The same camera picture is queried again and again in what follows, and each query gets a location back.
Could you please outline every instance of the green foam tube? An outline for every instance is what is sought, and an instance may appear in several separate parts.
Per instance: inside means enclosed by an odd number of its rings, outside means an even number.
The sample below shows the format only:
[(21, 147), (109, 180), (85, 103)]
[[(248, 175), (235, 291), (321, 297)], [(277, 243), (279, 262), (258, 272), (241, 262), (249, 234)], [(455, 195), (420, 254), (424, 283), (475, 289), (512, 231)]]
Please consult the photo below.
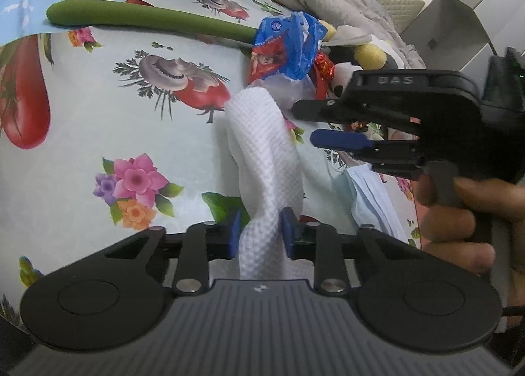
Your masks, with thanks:
[(54, 25), (112, 25), (199, 33), (253, 45), (257, 29), (178, 10), (103, 0), (65, 0), (47, 9)]

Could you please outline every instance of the human hand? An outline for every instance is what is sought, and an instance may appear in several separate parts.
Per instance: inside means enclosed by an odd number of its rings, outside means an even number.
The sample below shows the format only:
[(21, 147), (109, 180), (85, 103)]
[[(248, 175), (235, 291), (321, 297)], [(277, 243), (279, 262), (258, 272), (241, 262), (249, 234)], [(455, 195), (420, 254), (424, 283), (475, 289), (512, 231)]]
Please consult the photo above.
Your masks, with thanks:
[[(525, 305), (525, 187), (499, 179), (476, 182), (456, 178), (454, 188), (469, 209), (494, 214), (511, 223), (513, 236), (508, 306)], [(423, 247), (427, 253), (474, 274), (484, 273), (494, 265), (495, 250), (492, 245), (465, 242), (476, 227), (473, 213), (467, 209), (436, 204), (431, 177), (422, 175), (419, 179), (416, 199), (429, 207), (429, 213), (420, 227), (421, 235), (430, 241)], [(520, 319), (510, 317), (509, 326), (519, 324)]]

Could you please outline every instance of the white textured towel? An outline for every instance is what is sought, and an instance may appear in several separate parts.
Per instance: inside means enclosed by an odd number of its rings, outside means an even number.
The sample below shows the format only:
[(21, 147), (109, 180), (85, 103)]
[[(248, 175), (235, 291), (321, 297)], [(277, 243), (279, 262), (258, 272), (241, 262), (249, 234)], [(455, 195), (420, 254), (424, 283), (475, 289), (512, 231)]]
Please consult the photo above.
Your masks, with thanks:
[(224, 110), (250, 215), (239, 244), (241, 279), (311, 280), (313, 264), (287, 259), (279, 228), (284, 207), (301, 214), (304, 194), (299, 157), (280, 109), (265, 88), (253, 87), (232, 96)]

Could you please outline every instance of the purple flower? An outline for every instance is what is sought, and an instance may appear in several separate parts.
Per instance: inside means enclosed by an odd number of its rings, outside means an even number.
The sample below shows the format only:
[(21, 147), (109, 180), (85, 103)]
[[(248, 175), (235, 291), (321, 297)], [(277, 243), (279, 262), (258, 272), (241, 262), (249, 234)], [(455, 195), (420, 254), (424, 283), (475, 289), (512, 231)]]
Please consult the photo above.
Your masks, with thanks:
[(99, 173), (95, 176), (96, 188), (93, 195), (102, 198), (107, 205), (111, 206), (116, 203), (116, 198), (113, 196), (115, 190), (116, 177), (115, 175), (107, 175)]

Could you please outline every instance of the yellow pom-pom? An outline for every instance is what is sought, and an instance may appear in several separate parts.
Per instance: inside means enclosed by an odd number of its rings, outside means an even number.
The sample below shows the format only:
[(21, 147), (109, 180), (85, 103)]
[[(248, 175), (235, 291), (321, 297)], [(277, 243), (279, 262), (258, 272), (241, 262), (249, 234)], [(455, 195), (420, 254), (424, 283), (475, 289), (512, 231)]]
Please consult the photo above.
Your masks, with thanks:
[(320, 20), (319, 23), (323, 25), (326, 29), (328, 29), (328, 32), (323, 38), (323, 42), (325, 43), (326, 41), (330, 41), (330, 39), (332, 39), (333, 36), (335, 35), (335, 28), (330, 23), (324, 20)]
[(358, 45), (354, 58), (365, 71), (381, 69), (387, 62), (387, 54), (375, 44)]

